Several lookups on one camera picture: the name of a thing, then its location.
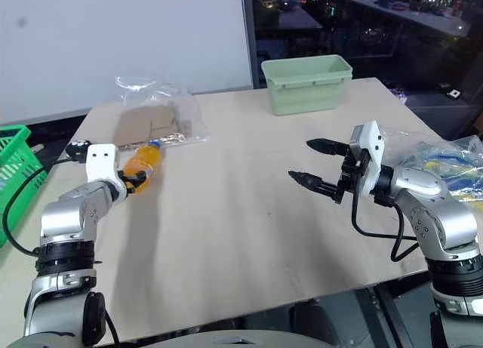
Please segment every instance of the orange bottle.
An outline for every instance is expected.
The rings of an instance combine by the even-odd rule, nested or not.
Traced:
[[[161,144],[149,142],[139,147],[134,157],[128,160],[122,171],[126,177],[135,177],[140,171],[146,172],[146,180],[136,188],[136,193],[141,192],[148,185],[150,177],[153,176],[162,159]]]

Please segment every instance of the green basket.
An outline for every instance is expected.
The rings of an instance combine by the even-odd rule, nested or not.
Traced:
[[[275,115],[333,109],[352,79],[352,67],[339,55],[262,62]]]
[[[27,146],[26,139],[29,135],[30,130],[25,125],[0,127],[0,247],[7,241],[7,236],[3,233],[2,218],[8,201],[23,181],[42,166]],[[8,213],[10,231],[17,227],[46,177],[47,173],[40,173],[17,197]]]

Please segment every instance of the white wall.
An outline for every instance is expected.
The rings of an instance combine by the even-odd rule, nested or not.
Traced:
[[[242,0],[0,0],[0,124],[116,100],[117,75],[250,88]]]

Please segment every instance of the clear plastic bag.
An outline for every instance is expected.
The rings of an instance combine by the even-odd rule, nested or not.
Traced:
[[[425,168],[446,182],[452,196],[483,209],[483,143],[476,136],[447,141],[435,135],[381,128],[383,164]]]
[[[198,102],[184,87],[145,78],[115,78],[123,113],[114,143],[133,149],[149,141],[163,147],[209,139]]]

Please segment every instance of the black cable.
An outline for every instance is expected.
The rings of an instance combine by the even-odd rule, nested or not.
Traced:
[[[367,233],[363,229],[361,229],[357,224],[357,208],[358,208],[358,200],[359,200],[359,184],[361,182],[360,174],[357,175],[355,184],[354,184],[354,193],[352,195],[352,225],[354,226],[355,230],[363,236],[367,237],[377,237],[380,239],[397,239],[397,235],[387,235],[385,233]],[[414,236],[401,236],[402,240],[411,240],[417,241]]]
[[[23,189],[35,178],[37,177],[41,172],[43,172],[45,169],[53,167],[54,165],[58,165],[60,163],[65,163],[65,162],[71,162],[72,158],[66,158],[66,159],[61,159],[59,161],[56,161],[54,163],[51,163],[49,165],[45,165],[40,167],[37,171],[33,172],[31,175],[29,175],[23,183],[20,185],[20,187],[15,191],[14,195],[10,198],[10,201],[8,201],[7,205],[5,206],[5,210],[3,211],[2,215],[2,228],[5,236],[7,236],[8,241],[16,248],[18,251],[24,253],[25,255],[37,257],[38,256],[38,248],[34,248],[33,251],[29,251],[26,248],[24,248],[21,244],[15,240],[14,236],[8,229],[8,212],[10,212],[10,209],[14,202],[17,200],[18,196],[22,193]]]
[[[121,344],[119,343],[118,332],[116,331],[114,323],[112,322],[112,319],[109,316],[109,313],[107,312],[107,310],[106,310],[106,322],[107,322],[107,326],[109,327],[109,330],[111,331],[112,340],[114,340],[114,346],[120,347]]]
[[[399,206],[394,205],[394,208],[398,213],[399,217],[399,230],[398,235],[394,241],[394,246],[392,246],[391,260],[397,263],[398,261],[401,261],[402,259],[407,257],[411,252],[419,248],[420,245],[416,242],[414,245],[403,251],[399,256],[396,256],[398,254],[399,246],[401,245],[403,233],[405,233],[405,217],[402,214],[401,208]]]

